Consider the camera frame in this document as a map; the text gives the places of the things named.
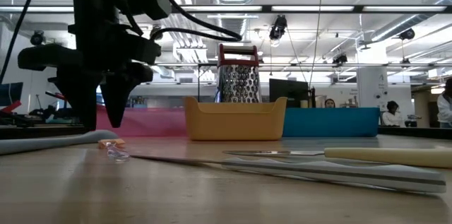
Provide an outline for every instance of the yellow bin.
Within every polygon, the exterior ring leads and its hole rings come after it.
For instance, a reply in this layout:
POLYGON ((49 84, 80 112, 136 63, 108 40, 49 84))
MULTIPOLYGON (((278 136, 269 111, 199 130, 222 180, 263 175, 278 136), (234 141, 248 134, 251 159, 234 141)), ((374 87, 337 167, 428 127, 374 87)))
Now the yellow bin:
POLYGON ((279 140, 287 98, 274 103, 198 103, 185 98, 185 120, 194 141, 279 140))

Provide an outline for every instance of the blue bin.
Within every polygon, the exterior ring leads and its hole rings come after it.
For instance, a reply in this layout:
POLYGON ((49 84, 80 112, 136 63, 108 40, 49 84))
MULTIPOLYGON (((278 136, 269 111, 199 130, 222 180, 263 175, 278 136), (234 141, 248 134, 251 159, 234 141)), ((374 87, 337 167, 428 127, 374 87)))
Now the blue bin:
POLYGON ((287 108, 283 137, 370 137, 379 129, 380 109, 287 108))

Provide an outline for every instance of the table surface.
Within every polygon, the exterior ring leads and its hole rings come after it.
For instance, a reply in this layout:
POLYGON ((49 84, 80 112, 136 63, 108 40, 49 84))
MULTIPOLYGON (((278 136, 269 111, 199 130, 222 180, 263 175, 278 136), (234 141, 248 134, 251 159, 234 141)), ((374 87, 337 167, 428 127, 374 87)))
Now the table surface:
MULTIPOLYGON (((325 147, 441 148, 452 141, 379 136, 279 142, 126 138, 130 151, 221 160, 226 150, 325 147)), ((319 160, 323 157, 306 157, 319 160)), ((95 144, 0 157, 1 223, 449 223, 446 194, 413 194, 247 174, 215 166, 131 159, 115 163, 95 144)))

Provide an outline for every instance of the wooden knife handle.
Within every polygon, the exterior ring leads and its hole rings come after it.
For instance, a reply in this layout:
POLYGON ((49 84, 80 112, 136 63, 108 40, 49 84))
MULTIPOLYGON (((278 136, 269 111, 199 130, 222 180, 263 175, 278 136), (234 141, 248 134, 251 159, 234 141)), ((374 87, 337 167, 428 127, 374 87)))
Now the wooden knife handle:
POLYGON ((346 158, 422 167, 452 168, 452 148, 326 148, 327 158, 346 158))

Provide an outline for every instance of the woman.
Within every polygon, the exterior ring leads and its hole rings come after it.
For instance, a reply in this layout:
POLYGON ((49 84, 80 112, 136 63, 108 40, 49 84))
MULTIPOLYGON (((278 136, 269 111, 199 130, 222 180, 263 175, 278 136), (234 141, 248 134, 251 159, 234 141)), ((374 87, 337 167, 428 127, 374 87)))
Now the woman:
POLYGON ((325 108, 335 108, 335 107, 336 103, 334 103, 334 100, 332 99, 325 100, 325 108))
POLYGON ((438 97, 438 122, 442 129, 452 129, 452 78, 446 81, 444 92, 438 97))
POLYGON ((390 101, 386 107, 388 108, 388 111, 384 112, 381 116, 383 125, 405 127, 402 115, 398 111, 398 104, 395 101, 390 101))

